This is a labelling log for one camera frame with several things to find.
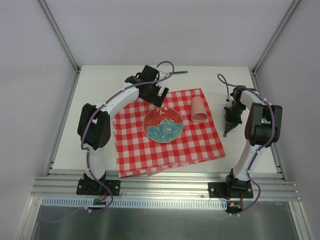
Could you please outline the red teal ceramic plate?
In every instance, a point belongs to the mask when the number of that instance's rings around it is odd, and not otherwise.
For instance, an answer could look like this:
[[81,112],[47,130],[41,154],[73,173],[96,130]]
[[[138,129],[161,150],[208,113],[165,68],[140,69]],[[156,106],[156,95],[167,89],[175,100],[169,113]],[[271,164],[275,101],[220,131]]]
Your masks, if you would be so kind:
[[166,144],[181,135],[184,123],[181,115],[173,108],[159,107],[144,116],[142,129],[150,140]]

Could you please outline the salmon pink plastic cup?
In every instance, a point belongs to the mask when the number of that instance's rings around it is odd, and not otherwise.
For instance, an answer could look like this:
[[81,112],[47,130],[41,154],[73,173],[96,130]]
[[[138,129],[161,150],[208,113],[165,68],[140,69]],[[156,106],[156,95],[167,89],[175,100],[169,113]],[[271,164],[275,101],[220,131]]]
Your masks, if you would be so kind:
[[204,101],[200,96],[195,96],[192,98],[190,111],[191,111],[191,120],[194,123],[203,123],[208,118]]

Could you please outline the red white checkered cloth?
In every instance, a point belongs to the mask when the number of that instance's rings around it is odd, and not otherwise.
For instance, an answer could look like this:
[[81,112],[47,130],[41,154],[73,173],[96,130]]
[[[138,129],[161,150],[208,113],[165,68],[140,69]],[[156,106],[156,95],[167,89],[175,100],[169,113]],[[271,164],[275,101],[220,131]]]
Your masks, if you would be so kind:
[[200,88],[169,92],[162,108],[137,99],[114,117],[113,127],[120,177],[151,175],[226,155]]

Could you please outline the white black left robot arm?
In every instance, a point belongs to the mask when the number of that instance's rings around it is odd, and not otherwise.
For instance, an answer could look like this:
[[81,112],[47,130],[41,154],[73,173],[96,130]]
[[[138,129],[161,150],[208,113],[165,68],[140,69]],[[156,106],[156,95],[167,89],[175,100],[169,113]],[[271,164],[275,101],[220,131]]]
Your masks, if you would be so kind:
[[87,187],[93,194],[100,194],[105,188],[103,148],[111,138],[111,121],[125,106],[139,98],[156,107],[162,106],[169,89],[164,88],[159,95],[161,86],[158,83],[170,78],[175,71],[160,71],[159,66],[164,63],[156,67],[145,65],[142,72],[127,77],[110,98],[96,105],[87,103],[82,107],[77,134],[80,136],[81,149],[86,151],[84,176],[90,179]]

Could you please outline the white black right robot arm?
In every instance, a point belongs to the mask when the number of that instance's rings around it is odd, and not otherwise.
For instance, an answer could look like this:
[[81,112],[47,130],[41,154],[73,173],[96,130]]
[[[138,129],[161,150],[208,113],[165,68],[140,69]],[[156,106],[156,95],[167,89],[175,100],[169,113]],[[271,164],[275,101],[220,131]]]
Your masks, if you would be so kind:
[[254,88],[238,85],[230,94],[231,104],[224,107],[224,136],[242,123],[242,113],[249,110],[244,129],[246,144],[241,157],[226,177],[224,193],[236,197],[248,189],[249,174],[255,168],[261,155],[280,138],[283,107],[269,103]]

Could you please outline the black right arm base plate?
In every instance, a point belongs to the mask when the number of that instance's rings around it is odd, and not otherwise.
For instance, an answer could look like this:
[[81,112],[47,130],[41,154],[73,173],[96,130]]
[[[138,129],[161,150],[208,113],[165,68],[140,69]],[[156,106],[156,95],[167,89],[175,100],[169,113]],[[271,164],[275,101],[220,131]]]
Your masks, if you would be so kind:
[[210,198],[223,198],[226,200],[230,200],[231,198],[254,198],[252,185],[250,182],[247,182],[244,188],[231,187],[228,186],[225,182],[209,182],[207,186]]

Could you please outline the aluminium frame post left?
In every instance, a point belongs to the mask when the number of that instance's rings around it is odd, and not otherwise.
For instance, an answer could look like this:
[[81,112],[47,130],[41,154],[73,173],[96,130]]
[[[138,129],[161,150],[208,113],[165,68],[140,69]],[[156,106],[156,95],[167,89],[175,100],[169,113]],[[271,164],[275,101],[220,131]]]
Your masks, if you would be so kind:
[[59,44],[61,45],[69,63],[71,64],[72,68],[74,69],[74,71],[78,74],[81,71],[80,66],[78,65],[74,55],[72,54],[67,41],[64,38],[64,35],[52,13],[52,11],[50,10],[50,7],[47,3],[46,0],[37,0],[37,2],[39,3],[46,19],[48,20],[48,23],[50,25],[50,27],[52,28],[54,35],[56,36]]

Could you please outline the aluminium frame post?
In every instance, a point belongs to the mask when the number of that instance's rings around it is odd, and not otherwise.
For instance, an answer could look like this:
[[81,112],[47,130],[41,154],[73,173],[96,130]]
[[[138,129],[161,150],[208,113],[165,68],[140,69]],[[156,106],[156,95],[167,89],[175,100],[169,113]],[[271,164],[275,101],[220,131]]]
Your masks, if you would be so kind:
[[260,55],[257,63],[254,65],[253,69],[251,70],[251,73],[253,76],[255,76],[258,73],[259,69],[262,67],[267,56],[269,55],[269,53],[273,49],[274,45],[276,44],[277,40],[281,36],[282,32],[284,31],[285,27],[289,23],[290,19],[292,18],[293,14],[297,10],[297,8],[301,2],[302,2],[301,0],[292,0],[291,1],[289,7],[285,11],[279,24],[277,25],[275,31],[273,32],[271,38],[269,39],[266,47],[264,48],[262,54]]
[[59,44],[61,45],[69,63],[71,64],[72,68],[74,69],[74,71],[78,74],[81,71],[80,66],[78,65],[74,55],[72,54],[67,41],[64,38],[64,35],[52,13],[52,11],[50,10],[50,7],[47,3],[46,0],[37,0],[37,2],[39,3],[46,19],[48,20],[48,23],[50,25],[50,27],[52,28],[54,35],[56,36]]

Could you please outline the aluminium frame post right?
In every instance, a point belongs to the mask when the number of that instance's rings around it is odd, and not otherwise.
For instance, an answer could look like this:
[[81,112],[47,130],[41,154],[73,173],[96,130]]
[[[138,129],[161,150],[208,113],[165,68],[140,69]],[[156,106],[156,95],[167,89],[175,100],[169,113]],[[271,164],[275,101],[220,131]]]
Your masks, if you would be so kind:
[[273,32],[271,38],[269,39],[266,47],[264,48],[262,54],[260,55],[257,63],[254,65],[253,69],[251,70],[251,73],[253,76],[255,76],[258,73],[259,69],[262,67],[267,56],[269,55],[269,53],[273,49],[274,45],[276,44],[277,40],[281,36],[282,32],[284,31],[285,27],[289,23],[290,19],[292,18],[293,14],[297,10],[297,8],[301,2],[302,2],[301,0],[292,0],[291,1],[289,7],[285,11],[279,24],[277,25],[275,31]]

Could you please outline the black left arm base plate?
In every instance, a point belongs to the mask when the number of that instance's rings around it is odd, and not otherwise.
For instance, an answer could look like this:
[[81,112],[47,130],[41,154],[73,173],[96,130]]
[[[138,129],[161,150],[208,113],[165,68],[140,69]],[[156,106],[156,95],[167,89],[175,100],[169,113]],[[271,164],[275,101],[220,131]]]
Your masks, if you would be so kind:
[[[103,181],[103,184],[108,187],[108,189],[111,191],[113,196],[119,196],[120,195],[120,189],[121,189],[121,181],[120,180],[110,180],[107,179]],[[80,179],[78,181],[76,194],[77,195],[88,195],[88,196],[102,196],[107,192],[106,188],[97,183],[96,181],[92,179]]]

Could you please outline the aluminium front rail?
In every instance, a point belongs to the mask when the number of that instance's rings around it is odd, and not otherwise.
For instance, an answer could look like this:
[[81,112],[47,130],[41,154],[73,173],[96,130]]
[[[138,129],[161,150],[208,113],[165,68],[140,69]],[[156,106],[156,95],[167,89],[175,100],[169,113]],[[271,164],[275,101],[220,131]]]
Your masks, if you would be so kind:
[[[114,170],[106,176],[120,180],[120,196],[138,199],[186,199],[209,198],[208,183],[223,182],[225,173],[205,172],[161,172],[155,175],[136,175],[119,178]],[[75,196],[81,170],[54,170],[46,176],[38,176],[33,184],[33,196]],[[285,181],[280,173],[254,173],[253,180],[259,185],[253,193],[260,193],[261,201],[300,202],[298,186],[293,181]]]

